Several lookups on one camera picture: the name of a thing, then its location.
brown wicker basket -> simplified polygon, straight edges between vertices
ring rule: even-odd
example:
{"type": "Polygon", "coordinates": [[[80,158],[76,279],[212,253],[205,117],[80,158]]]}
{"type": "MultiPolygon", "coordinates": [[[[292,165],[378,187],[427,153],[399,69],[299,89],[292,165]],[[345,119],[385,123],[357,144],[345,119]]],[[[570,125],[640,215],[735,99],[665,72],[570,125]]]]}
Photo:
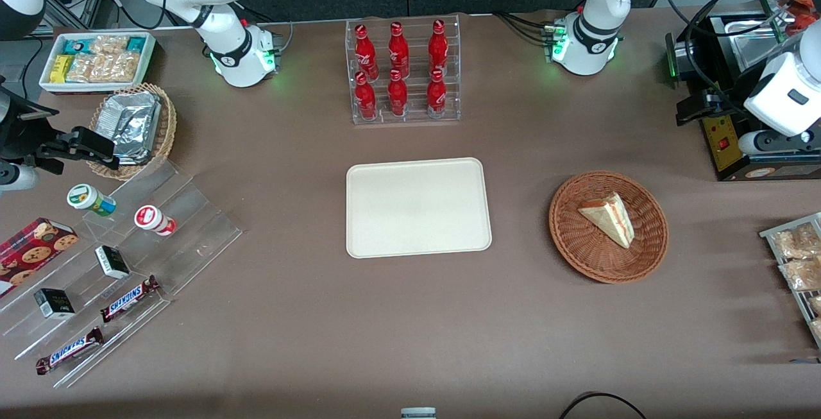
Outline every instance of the brown wicker basket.
{"type": "MultiPolygon", "coordinates": [[[[176,110],[174,109],[174,103],[171,103],[166,92],[151,83],[141,83],[138,86],[118,90],[114,92],[114,94],[136,94],[136,92],[152,92],[162,100],[162,109],[160,110],[160,119],[157,124],[155,143],[153,143],[149,162],[158,157],[167,158],[168,154],[171,153],[171,148],[174,144],[174,132],[176,132],[176,110]]],[[[94,117],[91,118],[92,129],[97,126],[97,119],[99,119],[102,109],[103,104],[100,103],[100,106],[97,107],[97,112],[95,112],[94,117]]],[[[120,166],[120,168],[115,171],[100,164],[94,164],[93,162],[89,162],[89,166],[91,166],[91,170],[99,176],[115,178],[117,180],[128,180],[135,176],[135,174],[146,165],[120,166]]]]}
{"type": "Polygon", "coordinates": [[[610,171],[590,171],[567,180],[550,203],[550,234],[559,252],[584,275],[621,284],[647,278],[668,249],[668,224],[661,206],[645,188],[610,171]],[[578,212],[587,200],[616,191],[624,201],[636,238],[624,249],[578,212]]]}

white container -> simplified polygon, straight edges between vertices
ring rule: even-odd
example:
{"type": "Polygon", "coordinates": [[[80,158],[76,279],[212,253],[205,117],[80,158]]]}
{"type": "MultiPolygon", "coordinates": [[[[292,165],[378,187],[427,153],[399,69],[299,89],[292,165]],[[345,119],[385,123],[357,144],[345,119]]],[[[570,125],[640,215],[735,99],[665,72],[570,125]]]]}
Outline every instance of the white container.
{"type": "Polygon", "coordinates": [[[358,165],[348,170],[346,185],[347,250],[355,259],[490,247],[477,159],[358,165]]]}
{"type": "Polygon", "coordinates": [[[96,31],[87,33],[60,34],[56,37],[56,39],[54,39],[54,45],[52,47],[51,53],[49,54],[49,60],[46,62],[46,65],[43,68],[43,74],[40,75],[40,86],[43,88],[43,90],[52,92],[52,94],[59,95],[95,94],[95,92],[112,92],[119,89],[125,89],[126,87],[138,85],[139,83],[142,83],[144,77],[146,77],[146,71],[149,69],[149,63],[151,62],[151,54],[153,52],[155,44],[155,37],[152,36],[150,33],[147,33],[146,31],[96,31]],[[140,53],[140,62],[137,63],[137,71],[134,74],[134,80],[132,80],[131,82],[99,83],[53,83],[49,81],[49,75],[51,75],[51,70],[54,66],[54,60],[56,56],[62,54],[62,48],[65,45],[65,41],[94,38],[99,35],[129,36],[131,38],[146,39],[146,44],[143,45],[143,51],[141,51],[140,53]]]}
{"type": "Polygon", "coordinates": [[[160,209],[152,205],[144,205],[134,214],[134,223],[141,229],[155,232],[161,237],[167,237],[176,231],[176,222],[173,218],[163,214],[160,209]]]}

cookie box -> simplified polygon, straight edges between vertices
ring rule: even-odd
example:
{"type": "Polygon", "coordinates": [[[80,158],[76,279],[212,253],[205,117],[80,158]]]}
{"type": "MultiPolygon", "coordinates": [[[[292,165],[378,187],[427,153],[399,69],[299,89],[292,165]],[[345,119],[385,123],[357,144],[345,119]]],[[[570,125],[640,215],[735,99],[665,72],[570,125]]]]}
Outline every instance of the cookie box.
{"type": "Polygon", "coordinates": [[[38,218],[0,244],[0,297],[23,284],[77,239],[70,227],[38,218]]]}
{"type": "Polygon", "coordinates": [[[143,83],[143,78],[146,77],[146,71],[149,69],[151,54],[155,47],[155,37],[146,31],[93,31],[85,33],[66,33],[60,34],[54,39],[54,45],[49,54],[49,60],[43,68],[43,74],[40,75],[40,86],[43,90],[52,92],[55,95],[64,94],[106,94],[119,89],[134,87],[143,83]],[[76,41],[81,39],[94,38],[98,35],[110,36],[127,36],[130,38],[144,38],[146,43],[142,46],[140,52],[140,61],[137,63],[137,71],[134,74],[134,79],[131,82],[103,82],[103,83],[54,83],[50,80],[51,71],[54,62],[59,55],[63,53],[65,41],[76,41]]]}

coca-cola bottle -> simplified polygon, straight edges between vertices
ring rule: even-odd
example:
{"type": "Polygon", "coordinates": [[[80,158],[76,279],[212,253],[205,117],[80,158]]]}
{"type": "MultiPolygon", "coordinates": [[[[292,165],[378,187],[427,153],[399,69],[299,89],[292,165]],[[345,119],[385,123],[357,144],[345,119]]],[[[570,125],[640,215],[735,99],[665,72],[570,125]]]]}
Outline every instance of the coca-cola bottle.
{"type": "Polygon", "coordinates": [[[445,113],[445,97],[448,94],[448,87],[442,81],[442,70],[435,70],[430,77],[431,81],[428,84],[428,115],[433,119],[439,119],[445,113]]]}
{"type": "Polygon", "coordinates": [[[448,38],[445,37],[445,22],[434,21],[434,35],[428,42],[429,72],[442,70],[442,75],[448,75],[448,38]]]}
{"type": "Polygon", "coordinates": [[[372,121],[376,119],[376,94],[373,92],[373,87],[368,83],[368,77],[364,72],[357,71],[354,76],[357,80],[357,89],[354,94],[357,95],[357,106],[360,109],[362,119],[372,121]]]}
{"type": "Polygon", "coordinates": [[[402,79],[407,79],[411,75],[411,58],[400,22],[391,22],[391,41],[387,43],[387,50],[391,53],[391,67],[399,70],[402,79]]]}
{"type": "Polygon", "coordinates": [[[402,80],[402,72],[391,70],[391,82],[387,85],[387,95],[391,98],[391,112],[396,117],[403,117],[408,107],[408,88],[402,80]]]}
{"type": "Polygon", "coordinates": [[[368,75],[368,80],[373,82],[379,77],[379,66],[376,64],[376,49],[373,42],[368,38],[368,29],[364,24],[358,24],[354,28],[357,34],[357,63],[360,69],[368,75]]]}

table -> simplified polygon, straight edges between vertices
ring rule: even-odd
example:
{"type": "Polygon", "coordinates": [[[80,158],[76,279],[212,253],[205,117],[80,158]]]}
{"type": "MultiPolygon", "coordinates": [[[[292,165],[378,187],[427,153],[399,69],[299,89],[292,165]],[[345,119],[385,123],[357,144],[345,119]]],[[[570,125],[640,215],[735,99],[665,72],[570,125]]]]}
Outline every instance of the table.
{"type": "MultiPolygon", "coordinates": [[[[0,416],[556,417],[589,390],[650,417],[817,411],[821,370],[786,364],[817,349],[757,232],[818,211],[818,182],[715,182],[698,127],[675,127],[674,13],[634,10],[593,77],[546,65],[498,19],[461,22],[462,121],[402,128],[351,124],[343,22],[297,24],[282,73],[251,89],[214,74],[191,30],[158,31],[148,80],[176,104],[172,159],[246,233],[71,389],[0,348],[0,416]],[[484,165],[490,249],[347,255],[349,167],[467,156],[484,165]],[[552,194],[595,169],[666,212],[668,256],[644,281],[589,281],[549,238],[552,194]]],[[[62,129],[99,101],[41,99],[62,129]]],[[[0,200],[0,237],[78,221],[78,182],[115,187],[81,162],[42,178],[0,200]]]]}

